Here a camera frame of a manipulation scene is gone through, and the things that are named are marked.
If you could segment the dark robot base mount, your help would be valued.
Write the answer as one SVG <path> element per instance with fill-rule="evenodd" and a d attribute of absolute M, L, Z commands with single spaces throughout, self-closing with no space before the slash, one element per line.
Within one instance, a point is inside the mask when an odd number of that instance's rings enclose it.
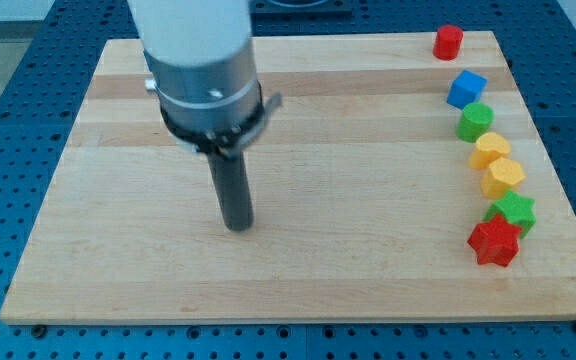
<path fill-rule="evenodd" d="M 268 16 L 346 16 L 353 11 L 353 0 L 249 0 L 250 13 Z"/>

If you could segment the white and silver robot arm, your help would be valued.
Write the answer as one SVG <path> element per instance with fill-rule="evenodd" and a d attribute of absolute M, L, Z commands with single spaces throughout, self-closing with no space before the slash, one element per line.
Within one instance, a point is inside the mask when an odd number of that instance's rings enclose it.
<path fill-rule="evenodd" d="M 247 0 L 129 0 L 166 127 L 194 152 L 234 158 L 266 127 Z"/>

